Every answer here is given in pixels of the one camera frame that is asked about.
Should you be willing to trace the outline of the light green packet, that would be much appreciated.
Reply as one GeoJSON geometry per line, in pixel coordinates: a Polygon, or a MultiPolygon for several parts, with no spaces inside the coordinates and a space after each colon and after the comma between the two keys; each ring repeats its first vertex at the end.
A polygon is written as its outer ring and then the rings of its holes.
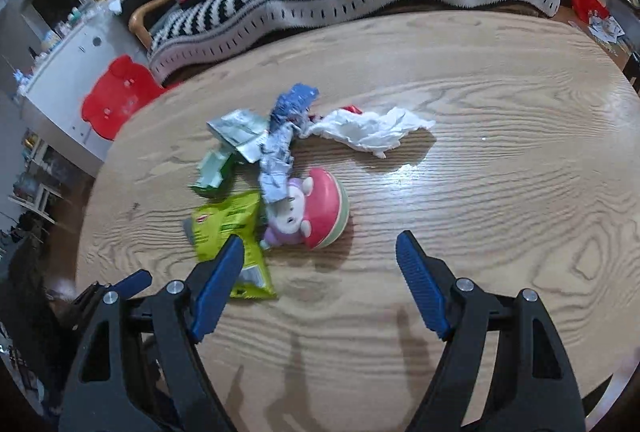
{"type": "Polygon", "coordinates": [[[228,147],[209,151],[198,164],[198,178],[189,187],[196,195],[215,199],[223,197],[232,188],[235,158],[228,147]]]}

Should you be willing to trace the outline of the white tissue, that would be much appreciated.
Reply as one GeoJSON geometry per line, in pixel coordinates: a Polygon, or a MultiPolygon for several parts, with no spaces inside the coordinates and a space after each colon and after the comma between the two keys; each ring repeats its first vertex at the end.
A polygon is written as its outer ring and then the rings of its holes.
{"type": "Polygon", "coordinates": [[[384,114],[374,111],[353,113],[339,108],[311,122],[299,137],[322,137],[384,159],[388,151],[400,146],[406,135],[419,130],[430,131],[434,126],[434,120],[401,107],[393,107],[384,114]]]}

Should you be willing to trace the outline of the silver pill blister pack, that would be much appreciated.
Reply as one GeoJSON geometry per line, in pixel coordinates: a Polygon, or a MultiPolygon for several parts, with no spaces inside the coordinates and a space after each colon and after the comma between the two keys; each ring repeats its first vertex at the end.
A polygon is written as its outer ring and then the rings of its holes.
{"type": "Polygon", "coordinates": [[[249,109],[236,109],[209,120],[207,128],[245,163],[257,163],[268,137],[269,121],[249,109]]]}

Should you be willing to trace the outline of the red plastic wrapper strip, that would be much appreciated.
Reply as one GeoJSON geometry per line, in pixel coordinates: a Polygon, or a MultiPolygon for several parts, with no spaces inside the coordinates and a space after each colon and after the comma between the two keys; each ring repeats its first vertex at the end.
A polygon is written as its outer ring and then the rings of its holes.
{"type": "MultiPolygon", "coordinates": [[[[356,114],[356,115],[362,114],[361,109],[356,105],[346,105],[346,106],[338,107],[335,111],[348,111],[349,113],[356,114]]],[[[323,115],[318,113],[312,113],[309,115],[309,119],[311,121],[319,121],[322,118],[323,118],[323,115]]]]}

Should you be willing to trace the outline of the blue white wrapper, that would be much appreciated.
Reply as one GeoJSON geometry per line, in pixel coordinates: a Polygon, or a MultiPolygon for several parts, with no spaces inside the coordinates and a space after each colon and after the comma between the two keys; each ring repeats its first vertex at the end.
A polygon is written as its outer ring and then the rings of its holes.
{"type": "Polygon", "coordinates": [[[259,160],[258,182],[266,204],[278,203],[288,195],[294,163],[291,144],[310,124],[309,108],[318,95],[317,88],[296,84],[281,93],[273,106],[259,160]]]}

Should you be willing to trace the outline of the pink watermelon plush toy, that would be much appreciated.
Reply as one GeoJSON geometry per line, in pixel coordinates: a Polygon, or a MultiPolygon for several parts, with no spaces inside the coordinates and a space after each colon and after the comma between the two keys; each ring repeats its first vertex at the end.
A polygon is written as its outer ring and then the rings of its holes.
{"type": "Polygon", "coordinates": [[[312,168],[305,178],[288,180],[286,188],[285,199],[266,207],[262,249],[304,245],[316,250],[341,237],[349,219],[349,199],[331,172],[312,168]]]}

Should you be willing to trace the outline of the red bear-shaped plastic stool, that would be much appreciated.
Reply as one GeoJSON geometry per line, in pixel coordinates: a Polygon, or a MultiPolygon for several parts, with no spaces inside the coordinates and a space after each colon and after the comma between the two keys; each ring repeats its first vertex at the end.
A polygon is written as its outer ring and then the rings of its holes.
{"type": "Polygon", "coordinates": [[[81,118],[99,137],[113,141],[132,115],[164,92],[145,66],[122,55],[111,62],[85,97],[81,118]]]}

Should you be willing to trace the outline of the white cabinet with clutter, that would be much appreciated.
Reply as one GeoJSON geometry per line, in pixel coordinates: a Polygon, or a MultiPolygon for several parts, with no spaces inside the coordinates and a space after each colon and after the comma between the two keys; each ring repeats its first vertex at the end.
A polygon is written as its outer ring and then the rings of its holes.
{"type": "Polygon", "coordinates": [[[81,106],[108,65],[122,55],[145,63],[120,0],[90,3],[88,12],[36,66],[23,94],[21,117],[44,143],[94,177],[112,142],[81,117],[81,106]]]}

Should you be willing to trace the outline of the red bag on floor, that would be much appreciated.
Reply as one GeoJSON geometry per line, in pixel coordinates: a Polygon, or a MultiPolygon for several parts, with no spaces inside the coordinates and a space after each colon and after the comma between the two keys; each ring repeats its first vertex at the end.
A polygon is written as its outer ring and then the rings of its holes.
{"type": "Polygon", "coordinates": [[[610,16],[610,11],[603,0],[572,0],[572,8],[576,16],[586,24],[593,16],[601,20],[606,20],[610,16]]]}

